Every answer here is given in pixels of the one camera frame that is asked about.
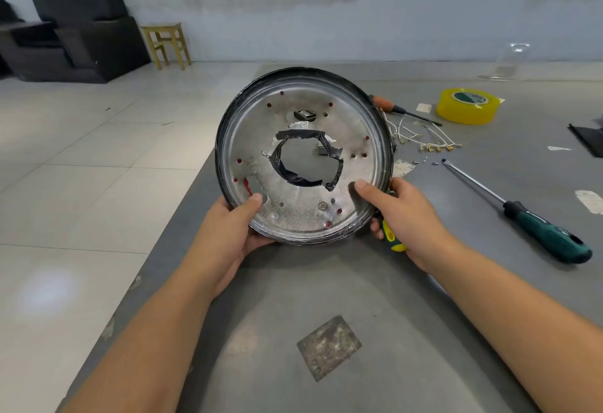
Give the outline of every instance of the metal plate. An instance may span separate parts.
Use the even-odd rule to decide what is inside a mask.
[[[316,120],[296,122],[295,110],[315,112]],[[271,163],[269,156],[282,142],[276,138],[278,133],[291,129],[324,132],[330,145],[341,149],[343,169],[332,191],[327,190],[326,180],[320,186],[292,185]],[[287,142],[290,156],[291,147],[295,156],[293,142],[301,141]],[[284,164],[285,145],[281,146]],[[299,151],[300,156],[307,154]],[[250,226],[267,237],[295,244],[341,239],[365,225],[374,208],[354,192],[353,182],[364,179],[387,190],[393,167],[387,126],[370,98],[348,80],[308,67],[271,72],[241,91],[220,122],[215,159],[229,204],[244,203],[250,195],[249,181],[257,180],[267,201]]]

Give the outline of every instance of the green screwdriver handle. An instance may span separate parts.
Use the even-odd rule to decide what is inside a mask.
[[[512,219],[526,233],[542,245],[550,254],[565,264],[584,264],[593,252],[576,235],[554,226],[546,219],[535,215],[519,202],[508,201],[502,206],[505,216]]]

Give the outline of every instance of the wooden stool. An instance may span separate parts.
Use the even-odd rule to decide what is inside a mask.
[[[168,54],[165,52],[165,42],[170,42],[174,47],[174,51],[176,51],[176,57],[178,58],[178,63],[180,64],[180,68],[182,70],[185,69],[185,64],[182,61],[180,51],[185,52],[186,60],[188,61],[189,65],[192,65],[191,56],[188,54],[188,47],[186,46],[185,35],[184,32],[182,32],[182,23],[154,24],[150,26],[142,26],[142,30],[145,31],[147,43],[149,44],[149,48],[151,49],[151,54],[153,55],[153,60],[157,65],[157,69],[161,70],[161,62],[159,61],[159,57],[157,56],[157,50],[161,51],[161,54],[163,54],[163,60],[165,61],[165,64],[168,66],[170,65]],[[170,34],[170,36],[162,37],[162,32],[167,32],[168,34]],[[155,41],[151,37],[151,33],[155,34]]]

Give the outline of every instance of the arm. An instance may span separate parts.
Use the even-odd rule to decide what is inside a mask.
[[[356,182],[413,262],[441,284],[539,407],[546,413],[601,408],[603,330],[456,240],[410,183],[394,179],[391,188],[397,198]],[[376,220],[371,229],[383,238]]]
[[[248,236],[262,205],[253,195],[229,211],[221,197],[169,280],[132,319],[62,413],[174,412],[212,299],[245,255],[270,243]]]

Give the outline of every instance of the yellow tape roll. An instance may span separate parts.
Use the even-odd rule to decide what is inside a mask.
[[[487,124],[494,119],[501,100],[484,91],[467,88],[447,89],[442,93],[437,113],[462,124]]]

